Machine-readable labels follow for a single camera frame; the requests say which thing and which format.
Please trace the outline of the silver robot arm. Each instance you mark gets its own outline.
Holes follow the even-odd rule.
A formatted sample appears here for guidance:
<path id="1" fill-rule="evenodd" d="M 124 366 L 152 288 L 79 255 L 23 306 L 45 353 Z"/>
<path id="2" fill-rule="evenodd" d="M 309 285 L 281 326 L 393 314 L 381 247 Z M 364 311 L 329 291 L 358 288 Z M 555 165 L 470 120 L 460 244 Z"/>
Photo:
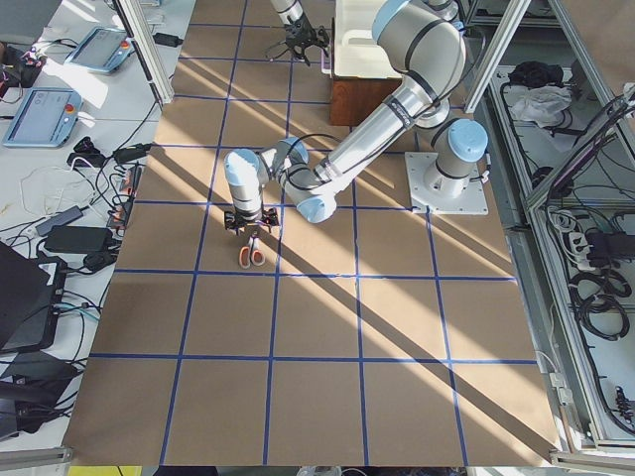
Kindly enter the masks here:
<path id="1" fill-rule="evenodd" d="M 307 56 L 307 49 L 311 47 L 319 48 L 326 58 L 329 57 L 330 37 L 327 29 L 312 25 L 300 0 L 271 0 L 271 4 L 283 24 L 285 37 L 267 50 L 266 57 L 269 60 L 289 53 L 293 60 L 311 66 Z"/>
<path id="2" fill-rule="evenodd" d="M 262 192 L 277 183 L 306 221 L 321 223 L 336 210 L 336 196 L 389 146 L 415 126 L 424 128 L 436 153 L 423 173 L 429 207 L 454 203 L 476 180 L 473 172 L 488 144 L 485 129 L 449 109 L 448 97 L 462 82 L 466 49 L 459 29 L 422 1 L 387 1 L 371 35 L 402 75 L 401 84 L 315 167 L 300 138 L 290 137 L 254 152 L 231 151 L 224 171 L 233 210 L 224 226 L 240 233 L 250 225 L 278 225 Z"/>

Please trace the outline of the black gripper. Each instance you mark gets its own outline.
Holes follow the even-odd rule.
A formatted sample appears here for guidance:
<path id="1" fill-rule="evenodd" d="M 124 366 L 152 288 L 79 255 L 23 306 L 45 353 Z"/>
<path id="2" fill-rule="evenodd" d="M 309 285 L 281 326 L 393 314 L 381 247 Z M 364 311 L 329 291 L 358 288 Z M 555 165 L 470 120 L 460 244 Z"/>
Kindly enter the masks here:
<path id="1" fill-rule="evenodd" d="M 292 53 L 297 53 L 297 61 L 310 66 L 306 48 L 319 47 L 328 56 L 330 37 L 326 28 L 314 29 L 309 20 L 296 20 L 285 26 L 285 43 Z"/>
<path id="2" fill-rule="evenodd" d="M 261 228 L 259 226 L 264 226 L 268 230 L 279 226 L 278 212 L 275 208 L 262 208 L 254 216 L 247 216 L 238 209 L 225 211 L 223 220 L 224 228 L 233 231 L 238 237 L 242 236 L 244 230 L 249 226 L 256 226 L 252 230 L 254 238 L 260 237 Z"/>

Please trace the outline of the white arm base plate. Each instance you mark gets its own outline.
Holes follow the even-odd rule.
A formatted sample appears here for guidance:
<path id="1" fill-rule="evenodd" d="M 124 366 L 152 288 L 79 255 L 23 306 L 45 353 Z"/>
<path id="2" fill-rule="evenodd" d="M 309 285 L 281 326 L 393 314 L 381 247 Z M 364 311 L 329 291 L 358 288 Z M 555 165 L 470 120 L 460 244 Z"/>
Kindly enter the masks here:
<path id="1" fill-rule="evenodd" d="M 438 153 L 408 152 L 405 164 L 414 213 L 487 215 L 488 205 L 476 163 L 463 178 L 448 178 L 438 169 Z"/>

